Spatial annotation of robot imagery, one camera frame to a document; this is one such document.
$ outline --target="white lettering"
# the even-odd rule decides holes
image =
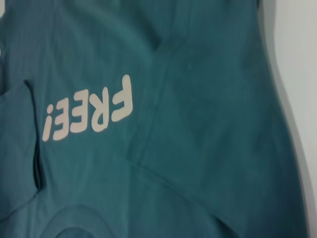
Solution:
[[[75,101],[82,101],[82,105],[73,108],[73,117],[81,117],[80,122],[73,122],[70,125],[70,131],[73,133],[80,133],[87,129],[88,125],[88,89],[78,91],[74,94]]]
[[[54,109],[54,106],[52,104],[49,104],[47,108],[48,114],[51,114],[53,109]],[[43,137],[42,137],[44,141],[48,141],[48,139],[50,138],[51,127],[52,127],[52,117],[47,116],[45,120],[45,124],[44,124]]]
[[[89,102],[96,109],[91,120],[91,126],[95,132],[101,132],[108,127],[109,123],[109,93],[107,87],[103,89],[103,102],[94,93],[90,95]],[[103,115],[103,123],[99,124],[98,119],[101,114]]]
[[[68,98],[64,98],[58,101],[56,105],[56,109],[63,109],[63,113],[58,115],[55,118],[55,125],[62,124],[62,129],[56,130],[53,134],[53,140],[62,140],[64,139],[69,132],[69,117],[68,117],[68,108],[69,108],[69,100]]]
[[[127,74],[122,78],[122,88],[122,91],[114,95],[112,102],[115,105],[124,102],[124,106],[123,108],[113,111],[111,115],[112,121],[122,120],[129,116],[133,110],[131,81]]]

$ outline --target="t-shirt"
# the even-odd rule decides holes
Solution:
[[[1,238],[306,238],[256,0],[13,0]]]

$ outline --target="teal t-shirt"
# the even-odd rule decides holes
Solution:
[[[306,238],[256,0],[13,0],[1,238]]]

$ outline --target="white background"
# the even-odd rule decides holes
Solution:
[[[317,238],[317,0],[263,0],[259,20],[298,156],[311,237]]]

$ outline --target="t-shirt sleeve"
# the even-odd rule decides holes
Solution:
[[[306,238],[292,143],[256,15],[251,22],[247,14],[210,42],[204,35],[161,60],[168,66],[156,78],[164,81],[136,163],[239,237]]]
[[[37,192],[36,128],[29,88],[22,82],[0,96],[0,220]]]

